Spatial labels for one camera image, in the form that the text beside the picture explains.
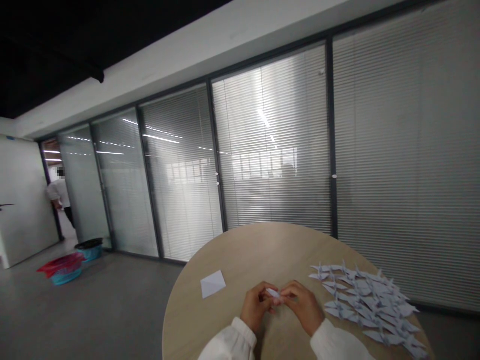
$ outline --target person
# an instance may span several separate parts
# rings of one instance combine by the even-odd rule
[[[67,183],[65,182],[64,168],[58,167],[58,180],[55,180],[48,185],[47,193],[53,206],[57,210],[65,210],[65,215],[70,220],[71,225],[75,229],[74,217],[72,214],[72,207],[70,206],[69,192],[67,190]]]
[[[260,329],[264,314],[274,314],[274,307],[283,304],[295,313],[311,337],[310,345],[318,360],[374,360],[354,335],[334,327],[325,318],[315,295],[298,281],[290,281],[281,290],[280,298],[272,297],[267,289],[278,291],[264,281],[246,293],[240,318],[236,317],[231,326],[206,345],[199,360],[255,360],[255,333]]]

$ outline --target white shirt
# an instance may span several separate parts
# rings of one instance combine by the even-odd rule
[[[50,200],[60,200],[64,208],[70,207],[69,192],[67,191],[67,183],[65,179],[58,179],[48,185],[46,190]]]
[[[255,360],[257,337],[238,317],[203,349],[198,360]],[[323,321],[310,340],[318,360],[375,360],[351,333]]]

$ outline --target finger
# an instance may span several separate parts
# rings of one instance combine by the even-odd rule
[[[266,282],[266,281],[262,281],[261,283],[259,283],[257,286],[255,286],[252,290],[257,293],[257,294],[260,294],[261,292],[263,292],[265,289],[273,289],[275,290],[276,292],[279,290],[278,287],[276,287],[275,285],[272,285],[271,283],[269,282]]]
[[[269,293],[267,290],[262,291],[259,296],[261,300],[265,298],[273,298],[272,294]]]
[[[288,297],[286,297],[286,296],[282,296],[280,299],[281,299],[281,300],[283,301],[283,303],[284,303],[285,305],[287,305],[294,313],[296,312],[297,307],[298,307],[299,305],[298,305],[295,301],[293,301],[292,299],[290,299],[290,298],[288,298]]]
[[[285,287],[281,292],[281,296],[299,297],[303,293],[303,290],[296,284],[292,283]]]
[[[268,309],[274,306],[274,299],[271,297],[268,299],[265,299],[265,301],[260,303],[260,306],[262,307],[263,311],[267,311]]]
[[[302,290],[307,290],[307,288],[305,286],[303,286],[301,283],[299,283],[297,280],[292,280],[290,281],[285,287],[284,289],[290,287],[290,286],[295,286],[299,289],[302,289]]]
[[[273,298],[273,306],[277,307],[277,306],[280,306],[280,305],[283,305],[283,301],[281,298]]]

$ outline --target door handle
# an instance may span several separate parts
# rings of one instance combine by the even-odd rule
[[[15,204],[0,204],[0,211],[2,211],[2,206],[12,206],[12,205],[15,205]]]

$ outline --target floor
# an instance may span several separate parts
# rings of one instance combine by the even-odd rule
[[[36,272],[76,243],[67,238],[0,270],[0,358],[161,359],[164,313],[182,266],[107,253],[63,286]],[[418,317],[437,359],[480,359],[479,321]]]

